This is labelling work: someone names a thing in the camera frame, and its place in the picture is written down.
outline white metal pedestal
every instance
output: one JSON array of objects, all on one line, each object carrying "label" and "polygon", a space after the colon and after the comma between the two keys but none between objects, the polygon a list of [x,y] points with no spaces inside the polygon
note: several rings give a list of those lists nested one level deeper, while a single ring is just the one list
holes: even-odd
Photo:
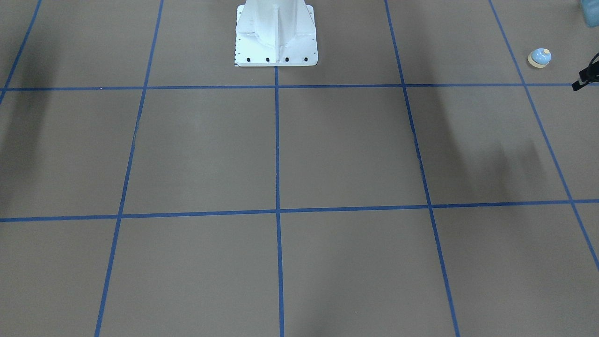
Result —
[{"label": "white metal pedestal", "polygon": [[314,8],[304,0],[247,0],[237,8],[235,65],[316,65]]}]

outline brown floor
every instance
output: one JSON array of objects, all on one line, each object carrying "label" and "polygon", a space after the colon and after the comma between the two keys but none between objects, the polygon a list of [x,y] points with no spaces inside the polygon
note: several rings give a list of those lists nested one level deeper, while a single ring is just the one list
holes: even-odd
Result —
[{"label": "brown floor", "polygon": [[0,336],[597,336],[578,0],[242,2],[0,2]]}]

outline blue tape line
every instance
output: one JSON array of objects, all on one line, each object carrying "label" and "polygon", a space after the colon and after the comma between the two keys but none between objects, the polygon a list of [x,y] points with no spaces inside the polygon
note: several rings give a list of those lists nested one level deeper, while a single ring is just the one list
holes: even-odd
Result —
[{"label": "blue tape line", "polygon": [[0,94],[0,104],[4,100],[4,95],[6,95],[6,91],[8,86],[10,85],[10,81],[13,79],[14,72],[17,69],[17,64],[19,63],[19,59],[21,58],[21,54],[23,54],[23,50],[25,49],[25,44],[27,43],[27,39],[29,39],[29,34],[31,34],[31,29],[34,26],[35,19],[37,18],[37,14],[40,11],[41,0],[38,0],[37,5],[35,6],[34,15],[31,17],[31,21],[29,22],[29,26],[27,27],[27,31],[25,32],[25,36],[23,37],[23,41],[21,42],[21,46],[19,47],[19,51],[17,52],[17,56],[14,58],[13,66],[10,68],[10,72],[8,73],[8,77],[6,82],[4,83],[4,89]]},{"label": "blue tape line", "polygon": [[274,85],[162,85],[149,86],[148,90],[181,90],[181,89],[273,89]]},{"label": "blue tape line", "polygon": [[279,137],[279,68],[274,67],[274,133],[275,133],[275,205],[277,217],[277,267],[279,270],[279,336],[285,337],[285,304],[283,301],[283,247],[281,239],[281,183]]},{"label": "blue tape line", "polygon": [[143,90],[142,86],[72,86],[56,88],[8,88],[7,91],[94,91],[94,90]]},{"label": "blue tape line", "polygon": [[404,98],[406,101],[406,109],[407,109],[407,113],[408,113],[408,118],[410,119],[410,128],[412,129],[412,133],[414,135],[414,147],[416,149],[416,156],[418,157],[418,162],[420,164],[420,173],[422,175],[422,185],[424,187],[424,193],[426,195],[426,205],[428,208],[428,213],[429,216],[431,218],[431,224],[432,224],[432,231],[434,233],[434,237],[435,237],[435,244],[437,245],[437,254],[439,257],[439,263],[441,265],[441,273],[443,274],[443,282],[445,284],[445,292],[447,294],[447,302],[449,304],[449,311],[451,313],[451,317],[452,317],[452,321],[453,321],[453,329],[455,332],[455,336],[459,337],[459,326],[458,326],[458,319],[456,317],[455,314],[455,308],[453,305],[453,297],[451,294],[451,288],[449,286],[449,278],[447,277],[447,269],[445,267],[445,259],[443,258],[443,250],[441,248],[441,241],[439,239],[439,234],[437,231],[437,221],[435,220],[435,215],[433,212],[433,208],[432,208],[432,203],[431,203],[431,196],[430,193],[428,191],[428,184],[426,183],[426,174],[424,171],[424,165],[422,164],[422,156],[420,155],[420,146],[418,145],[418,137],[416,135],[416,128],[414,126],[414,119],[412,118],[412,109],[410,107],[410,99],[408,97],[408,92],[407,92],[407,88],[406,88],[406,81],[404,79],[404,72],[403,69],[401,67],[401,59],[400,59],[400,53],[399,53],[399,49],[397,47],[397,40],[395,38],[395,29],[393,28],[393,22],[391,20],[391,12],[389,11],[389,2],[388,0],[385,0],[385,10],[387,11],[387,20],[389,22],[389,30],[391,32],[391,40],[393,41],[393,48],[395,51],[395,58],[397,60],[397,68],[400,72],[400,79],[401,79],[401,86],[402,86],[402,90],[404,92]]},{"label": "blue tape line", "polygon": [[578,200],[574,200],[574,203],[577,203],[577,204],[595,204],[595,203],[599,203],[599,199],[578,199]]},{"label": "blue tape line", "polygon": [[248,215],[248,214],[275,214],[274,209],[254,209],[254,210],[215,210],[206,212],[174,212],[174,213],[132,213],[123,214],[123,219],[141,219],[141,218],[184,218],[190,216],[221,216],[221,215]]},{"label": "blue tape line", "polygon": [[72,221],[116,219],[116,214],[106,215],[64,215],[64,216],[32,216],[21,218],[0,218],[0,222],[32,222],[32,221]]},{"label": "blue tape line", "polygon": [[360,210],[427,209],[427,205],[285,208],[281,213],[356,212]]},{"label": "blue tape line", "polygon": [[[568,83],[527,83],[527,86],[570,86]],[[405,84],[408,88],[472,87],[472,86],[523,86],[521,83],[415,83]],[[401,84],[354,84],[354,85],[279,85],[280,89],[314,88],[400,88]],[[274,89],[274,85],[170,85],[170,86],[73,86],[54,88],[2,88],[6,91],[106,91],[106,90],[186,90],[186,89]]]},{"label": "blue tape line", "polygon": [[423,83],[423,84],[406,84],[408,88],[419,87],[445,87],[445,86],[522,86],[520,83]]},{"label": "blue tape line", "polygon": [[540,200],[540,201],[506,201],[498,203],[462,203],[434,204],[432,208],[467,208],[467,207],[504,207],[504,206],[534,206],[544,204],[570,204],[569,200]]},{"label": "blue tape line", "polygon": [[152,59],[154,57],[154,49],[156,48],[156,40],[158,39],[158,29],[160,28],[160,19],[162,16],[162,7],[164,0],[160,0],[160,6],[158,7],[158,16],[156,18],[156,26],[154,28],[154,36],[152,38],[152,47],[150,48],[150,57],[148,58],[148,64],[146,69],[146,78],[144,80],[144,89],[141,92],[140,107],[137,111],[137,120],[135,121],[135,130],[133,132],[133,140],[131,141],[131,150],[129,151],[129,161],[127,163],[127,171],[125,173],[125,181],[123,183],[123,192],[119,204],[119,214],[117,216],[116,225],[114,226],[114,236],[112,246],[110,248],[110,257],[108,259],[108,267],[106,270],[106,278],[104,279],[104,289],[102,290],[102,299],[100,301],[100,309],[98,311],[98,321],[96,322],[96,330],[94,337],[100,336],[100,330],[102,327],[102,318],[104,317],[104,308],[106,306],[106,298],[108,296],[108,286],[110,285],[110,276],[112,274],[112,267],[114,262],[114,254],[116,252],[116,245],[119,240],[120,223],[123,215],[123,209],[125,208],[125,198],[127,196],[127,188],[129,185],[129,177],[131,175],[131,166],[133,164],[133,156],[135,153],[135,139],[137,137],[137,131],[140,127],[141,114],[144,108],[144,101],[146,99],[146,87],[150,79],[150,69],[152,68]]},{"label": "blue tape line", "polygon": [[280,85],[283,89],[314,88],[399,88],[401,84],[352,84],[352,85]]},{"label": "blue tape line", "polygon": [[528,90],[528,86],[526,84],[526,81],[524,80],[524,76],[522,75],[522,71],[520,70],[520,66],[518,65],[518,62],[516,60],[516,56],[514,55],[514,52],[512,50],[512,47],[510,45],[510,41],[507,39],[507,35],[505,30],[503,29],[503,25],[501,24],[501,20],[499,19],[499,15],[497,14],[497,10],[495,10],[495,6],[493,5],[493,1],[492,0],[488,0],[489,1],[489,5],[491,6],[491,10],[493,11],[493,15],[495,16],[495,20],[497,21],[497,24],[499,25],[499,29],[501,31],[501,35],[503,35],[503,39],[506,42],[507,45],[507,49],[510,52],[510,55],[512,56],[512,61],[514,62],[514,66],[516,67],[516,70],[518,71],[518,76],[520,77],[520,81],[522,81],[522,84],[524,85],[524,90],[526,91],[526,95],[528,97],[528,101],[530,103],[530,106],[533,108],[533,113],[535,118],[537,119],[537,123],[539,125],[539,128],[541,129],[541,133],[543,134],[543,138],[545,139],[545,144],[547,145],[547,148],[549,149],[549,153],[551,154],[551,158],[553,159],[553,163],[555,164],[555,168],[558,171],[559,174],[559,178],[561,179],[561,182],[564,186],[564,190],[565,193],[568,195],[568,200],[570,201],[570,204],[572,206],[572,211],[574,212],[574,215],[576,216],[576,220],[578,221],[578,225],[580,227],[580,230],[582,231],[583,237],[585,238],[586,241],[586,245],[589,248],[589,251],[591,252],[591,256],[593,258],[593,260],[595,261],[595,266],[597,268],[597,270],[599,270],[599,259],[597,258],[597,254],[595,253],[595,249],[593,248],[593,245],[591,243],[591,240],[588,236],[588,233],[586,232],[586,228],[585,225],[582,223],[582,219],[580,218],[580,215],[578,214],[578,210],[576,209],[576,204],[572,198],[572,194],[570,193],[570,189],[568,187],[568,184],[565,181],[564,178],[564,174],[562,173],[562,170],[559,166],[557,157],[555,156],[555,153],[553,152],[553,147],[551,146],[551,142],[549,141],[549,138],[547,136],[547,133],[545,132],[545,128],[543,127],[543,123],[541,121],[541,117],[539,116],[539,113],[537,111],[537,107],[534,105],[534,101],[533,98],[530,94],[530,91]]},{"label": "blue tape line", "polygon": [[[574,200],[577,204],[598,204],[599,199]],[[539,200],[539,201],[505,201],[496,203],[457,203],[457,204],[432,204],[434,209],[443,208],[469,208],[469,207],[510,207],[510,206],[535,206],[547,204],[570,204],[569,200]],[[358,207],[309,207],[309,208],[283,208],[276,209],[249,209],[249,210],[212,210],[203,212],[165,212],[165,213],[129,213],[121,215],[121,219],[141,218],[182,218],[190,216],[221,216],[221,215],[251,215],[251,214],[276,214],[278,213],[319,213],[319,212],[357,212],[372,210],[409,210],[427,209],[428,205],[391,205],[391,206],[358,206]],[[32,221],[72,221],[72,220],[97,220],[117,219],[117,214],[106,215],[65,215],[65,216],[32,216],[18,218],[0,218],[0,222],[32,222]]]}]

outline blue container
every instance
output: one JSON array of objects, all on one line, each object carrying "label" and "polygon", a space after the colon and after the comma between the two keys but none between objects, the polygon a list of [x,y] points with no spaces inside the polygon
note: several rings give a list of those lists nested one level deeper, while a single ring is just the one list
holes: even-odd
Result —
[{"label": "blue container", "polygon": [[580,0],[589,27],[599,26],[599,0]]}]

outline grid square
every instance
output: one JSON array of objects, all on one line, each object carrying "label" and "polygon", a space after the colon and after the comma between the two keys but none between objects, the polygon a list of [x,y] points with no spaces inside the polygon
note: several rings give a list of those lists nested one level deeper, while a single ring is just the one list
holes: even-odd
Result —
[{"label": "grid square", "polygon": [[166,1],[150,85],[272,85],[273,68],[235,67],[235,18],[244,0]]},{"label": "grid square", "polygon": [[599,331],[597,268],[570,205],[435,215],[461,336]]},{"label": "grid square", "polygon": [[282,215],[285,335],[450,336],[427,210]]},{"label": "grid square", "polygon": [[487,1],[390,1],[406,83],[520,83]]},{"label": "grid square", "polygon": [[275,207],[272,89],[151,90],[125,210]]},{"label": "grid square", "polygon": [[599,204],[577,204],[576,208],[597,253],[599,251]]},{"label": "grid square", "polygon": [[4,0],[0,11],[0,86],[13,67],[21,42],[35,11],[37,0]]},{"label": "grid square", "polygon": [[567,198],[523,88],[408,92],[433,203]]},{"label": "grid square", "polygon": [[314,6],[318,65],[281,67],[281,84],[400,83],[383,1],[306,3]]},{"label": "grid square", "polygon": [[[586,26],[580,0],[493,3],[527,83],[575,82],[597,53],[594,42],[599,40],[599,30]],[[537,48],[547,48],[552,54],[543,70],[527,61]]]},{"label": "grid square", "polygon": [[44,1],[12,88],[143,85],[158,1]]},{"label": "grid square", "polygon": [[281,89],[282,207],[425,204],[401,88]]},{"label": "grid square", "polygon": [[123,220],[102,336],[277,336],[274,215]]},{"label": "grid square", "polygon": [[599,88],[530,87],[573,198],[599,198]]},{"label": "grid square", "polygon": [[119,210],[139,91],[8,92],[0,217]]},{"label": "grid square", "polygon": [[0,223],[3,337],[90,336],[114,220]]}]

